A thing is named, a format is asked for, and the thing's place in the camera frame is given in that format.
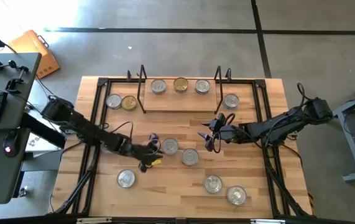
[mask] wooden board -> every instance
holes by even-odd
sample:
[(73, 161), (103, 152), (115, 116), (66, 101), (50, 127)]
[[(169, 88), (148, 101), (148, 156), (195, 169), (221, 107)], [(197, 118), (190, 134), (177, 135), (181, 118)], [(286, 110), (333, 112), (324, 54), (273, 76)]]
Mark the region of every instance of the wooden board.
[[(76, 110), (89, 118), (98, 77), (83, 77), (76, 100)], [(272, 115), (287, 111), (287, 102), (281, 79), (267, 79), (267, 91)], [(112, 93), (122, 96), (137, 91), (137, 84), (113, 83)], [(220, 112), (236, 114), (233, 124), (256, 121), (254, 100), (250, 85), (228, 84), (223, 88), (225, 94), (234, 93), (240, 99), (237, 109), (227, 110), (223, 106)], [(270, 218), (272, 217), (270, 199), (265, 178), (262, 153), (254, 144), (225, 144), (219, 154), (208, 152), (204, 141), (196, 132), (209, 132), (201, 122), (213, 119), (208, 113), (172, 113), (151, 112), (143, 114), (140, 108), (128, 112), (108, 110), (106, 122), (112, 130), (125, 121), (134, 122), (133, 140), (144, 142), (150, 133), (158, 133), (161, 139), (175, 138), (179, 143), (179, 152), (174, 156), (165, 156), (162, 163), (139, 172), (138, 161), (101, 151), (95, 180), (90, 216), (98, 217), (196, 217), (196, 218)], [(128, 134), (130, 126), (120, 130)], [(66, 147), (76, 143), (69, 139)], [(296, 144), (287, 141), (286, 145), (297, 150)], [(182, 151), (196, 148), (200, 161), (193, 167), (186, 167), (181, 162)], [(69, 196), (76, 185), (83, 146), (63, 155), (53, 192), (53, 206), (58, 208)], [(280, 158), (286, 187), (304, 211), (311, 213), (307, 189), (299, 158), (288, 149), (280, 148)], [(131, 169), (136, 175), (136, 183), (130, 189), (118, 186), (116, 176), (123, 169)], [(219, 194), (210, 195), (203, 188), (203, 181), (208, 175), (218, 175), (223, 181)], [(247, 201), (241, 207), (228, 203), (228, 188), (240, 185), (247, 192)], [(275, 187), (279, 209), (282, 210), (280, 193)], [(86, 195), (86, 188), (81, 198), (81, 208)]]
[(216, 111), (216, 83), (210, 82), (208, 94), (199, 95), (195, 91), (197, 79), (188, 80), (188, 90), (185, 93), (177, 93), (174, 90), (174, 78), (164, 78), (166, 83), (166, 92), (162, 95), (155, 95), (151, 90), (153, 79), (145, 81), (144, 109), (147, 111)]

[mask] computer desk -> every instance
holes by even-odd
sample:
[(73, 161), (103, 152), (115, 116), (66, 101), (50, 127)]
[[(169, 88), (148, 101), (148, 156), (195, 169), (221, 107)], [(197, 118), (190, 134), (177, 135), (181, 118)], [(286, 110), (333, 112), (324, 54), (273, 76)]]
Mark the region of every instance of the computer desk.
[[(96, 87), (100, 77), (83, 77), (76, 98), (75, 109), (90, 119), (91, 109), (96, 94)], [(187, 218), (270, 218), (272, 209), (270, 206), (267, 180), (265, 176), (262, 151), (254, 144), (226, 144), (222, 143), (221, 152), (216, 154), (205, 149), (205, 142), (197, 132), (209, 133), (202, 122), (215, 118), (213, 112), (161, 112), (149, 111), (151, 103), (159, 104), (159, 101), (148, 102), (148, 97), (155, 95), (148, 89), (151, 77), (141, 86), (141, 101), (148, 111), (144, 114), (139, 105), (134, 111), (107, 109), (105, 122), (109, 124), (108, 131), (113, 130), (126, 121), (134, 122), (133, 142), (141, 143), (148, 140), (150, 133), (157, 133), (162, 141), (165, 138), (175, 138), (179, 143), (178, 153), (174, 156), (165, 156), (162, 163), (140, 173), (138, 161), (110, 152), (101, 151), (96, 178), (93, 187), (93, 197), (89, 216), (91, 217), (187, 217)], [(272, 116), (288, 111), (284, 86), (281, 79), (265, 79), (269, 104)], [(112, 83), (111, 92), (126, 95), (137, 95), (136, 83)], [(219, 84), (216, 85), (214, 98), (219, 97)], [(167, 87), (170, 106), (177, 99), (173, 86)], [(103, 108), (105, 89), (101, 90), (98, 103), (96, 124), (99, 123), (101, 109)], [(240, 84), (223, 84), (223, 94), (234, 93), (239, 97), (240, 104), (235, 110), (227, 110), (223, 106), (219, 112), (226, 116), (235, 113), (233, 124), (256, 121), (253, 92), (251, 86)], [(186, 95), (195, 95), (193, 89)], [(264, 104), (260, 103), (263, 118), (265, 118)], [(128, 134), (130, 125), (127, 124), (118, 132)], [(70, 137), (66, 141), (66, 147), (76, 144), (78, 140)], [(294, 141), (286, 140), (286, 145), (297, 150)], [(64, 153), (55, 183), (52, 205), (58, 209), (75, 188), (81, 166), (84, 145)], [(186, 167), (181, 162), (182, 152), (186, 148), (196, 148), (200, 155), (200, 161), (193, 167)], [(293, 152), (280, 148), (280, 160), (286, 188), (302, 209), (311, 212), (310, 201), (306, 188), (303, 170), (300, 160)], [(118, 186), (116, 177), (123, 169), (130, 169), (136, 175), (135, 184), (129, 189)], [(219, 194), (211, 195), (203, 187), (203, 181), (208, 175), (218, 175), (223, 181), (223, 189)], [(247, 200), (241, 207), (235, 207), (228, 203), (226, 192), (229, 187), (240, 185), (247, 192)], [(83, 188), (80, 197), (81, 212), (87, 193), (87, 186)], [(275, 187), (278, 208), (282, 211), (280, 192)]]
[[(29, 97), (40, 58), (40, 53), (0, 54), (0, 62), (3, 64), (13, 60), (17, 66), (28, 67), (29, 71), (22, 76), (24, 83), (16, 86), (16, 89), (20, 91), (18, 95), (23, 99), (27, 100)], [(7, 82), (11, 78), (18, 78), (19, 75), (20, 70), (14, 68), (5, 67), (0, 70), (0, 90), (5, 90)], [(24, 112), (26, 102), (22, 98), (9, 93), (0, 120), (0, 203), (8, 203), (18, 193), (23, 176), (23, 172), (21, 172), (22, 161), (30, 132), (42, 136), (60, 147), (63, 147), (65, 142), (61, 134), (46, 127), (46, 125)], [(11, 130), (18, 127), (20, 127), (18, 129), (19, 153), (15, 157), (6, 157), (2, 148), (4, 138)]]

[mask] gray table frame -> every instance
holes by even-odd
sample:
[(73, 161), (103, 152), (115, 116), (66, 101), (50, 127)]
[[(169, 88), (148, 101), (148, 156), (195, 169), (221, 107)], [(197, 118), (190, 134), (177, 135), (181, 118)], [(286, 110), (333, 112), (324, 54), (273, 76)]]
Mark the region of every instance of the gray table frame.
[[(339, 108), (335, 109), (333, 111), (333, 116), (335, 116), (335, 117), (337, 117), (339, 119), (340, 124), (341, 124), (341, 126), (343, 128), (344, 135), (346, 136), (347, 142), (349, 143), (350, 150), (351, 150), (351, 152), (352, 152), (352, 154), (354, 156), (354, 160), (355, 160), (355, 142), (354, 142), (354, 137), (351, 136), (351, 134), (349, 134), (344, 128), (344, 119), (346, 117), (346, 113), (348, 111), (353, 110), (353, 109), (355, 109), (355, 98), (352, 99), (351, 101), (345, 103), (343, 106), (340, 106)], [(349, 174), (349, 175), (344, 175), (343, 176), (343, 180), (345, 182), (351, 181), (351, 180), (355, 180), (355, 173)]]

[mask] tin can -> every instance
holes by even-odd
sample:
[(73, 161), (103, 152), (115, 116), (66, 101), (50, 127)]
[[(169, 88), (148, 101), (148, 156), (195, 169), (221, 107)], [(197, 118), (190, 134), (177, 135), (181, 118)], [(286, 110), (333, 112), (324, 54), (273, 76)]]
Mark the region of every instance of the tin can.
[(121, 107), (122, 98), (118, 94), (111, 94), (107, 97), (106, 104), (109, 108), (116, 110)]
[(173, 86), (177, 93), (185, 93), (188, 90), (188, 80), (185, 78), (176, 78)]
[(166, 91), (166, 83), (161, 79), (156, 79), (151, 83), (151, 90), (156, 95), (161, 95)]
[(242, 205), (246, 201), (246, 191), (240, 186), (228, 189), (227, 200), (231, 205)]
[(122, 108), (127, 111), (134, 111), (137, 106), (134, 96), (125, 96), (122, 99)]
[(136, 177), (131, 170), (122, 170), (118, 174), (118, 185), (123, 187), (123, 188), (129, 188), (132, 187), (134, 182), (136, 181)]
[(236, 96), (234, 94), (226, 95), (223, 100), (223, 105), (225, 108), (227, 108), (229, 110), (233, 110), (233, 109), (237, 108), (237, 106), (239, 105), (238, 96)]
[(195, 149), (186, 149), (183, 151), (182, 161), (186, 166), (193, 166), (198, 163), (200, 156)]
[(205, 95), (209, 93), (210, 82), (208, 80), (197, 80), (195, 83), (195, 91), (198, 94)]
[(165, 139), (162, 143), (162, 149), (166, 155), (174, 155), (178, 151), (178, 143), (175, 139)]
[(223, 183), (221, 182), (220, 177), (216, 175), (210, 175), (205, 179), (203, 183), (207, 192), (211, 194), (217, 194), (223, 188)]

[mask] gold tin can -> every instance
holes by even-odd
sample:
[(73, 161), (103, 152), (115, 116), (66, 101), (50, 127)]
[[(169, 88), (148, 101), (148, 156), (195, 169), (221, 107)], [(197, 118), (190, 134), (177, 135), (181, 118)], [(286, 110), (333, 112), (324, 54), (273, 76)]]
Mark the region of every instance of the gold tin can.
[(137, 102), (134, 96), (125, 96), (122, 99), (122, 108), (127, 111), (134, 111), (137, 107)]
[(185, 93), (188, 90), (188, 80), (185, 78), (176, 78), (173, 86), (177, 93)]

